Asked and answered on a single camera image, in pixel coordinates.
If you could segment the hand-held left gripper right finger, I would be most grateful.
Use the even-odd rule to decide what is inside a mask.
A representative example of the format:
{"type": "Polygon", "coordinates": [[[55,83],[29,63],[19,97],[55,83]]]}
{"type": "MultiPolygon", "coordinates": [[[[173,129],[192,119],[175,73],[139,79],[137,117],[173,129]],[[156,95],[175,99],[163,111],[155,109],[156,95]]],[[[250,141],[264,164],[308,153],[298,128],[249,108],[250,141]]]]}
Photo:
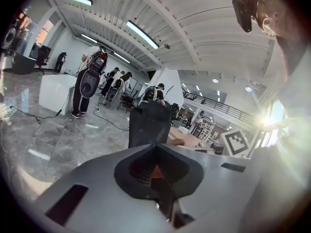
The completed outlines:
{"type": "Polygon", "coordinates": [[[172,219],[198,221],[205,214],[227,203],[249,200],[254,190],[254,161],[222,155],[200,153],[184,148],[158,144],[156,161],[163,173],[165,188],[156,198],[168,206],[172,219]]]}

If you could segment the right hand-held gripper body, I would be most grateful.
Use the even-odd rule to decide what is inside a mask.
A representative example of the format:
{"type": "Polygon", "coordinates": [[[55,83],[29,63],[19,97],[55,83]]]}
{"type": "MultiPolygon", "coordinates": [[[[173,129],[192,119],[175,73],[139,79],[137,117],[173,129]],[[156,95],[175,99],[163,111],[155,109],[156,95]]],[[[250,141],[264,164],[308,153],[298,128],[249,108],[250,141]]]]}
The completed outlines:
{"type": "Polygon", "coordinates": [[[237,130],[222,133],[211,148],[217,155],[231,157],[246,157],[250,152],[247,139],[241,131],[237,130]]]}

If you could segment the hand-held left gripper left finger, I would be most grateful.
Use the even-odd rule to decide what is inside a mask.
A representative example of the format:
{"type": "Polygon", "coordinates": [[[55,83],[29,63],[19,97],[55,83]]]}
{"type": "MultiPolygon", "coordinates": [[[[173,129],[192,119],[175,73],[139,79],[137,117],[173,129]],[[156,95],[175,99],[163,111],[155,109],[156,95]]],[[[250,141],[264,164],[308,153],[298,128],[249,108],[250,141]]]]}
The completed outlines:
{"type": "Polygon", "coordinates": [[[145,145],[103,155],[82,163],[54,182],[36,199],[36,208],[51,221],[50,229],[78,233],[171,233],[172,225],[153,200],[135,199],[116,183],[118,162],[146,148],[145,145]],[[76,186],[84,193],[79,204],[61,225],[66,205],[56,205],[76,186]]]}

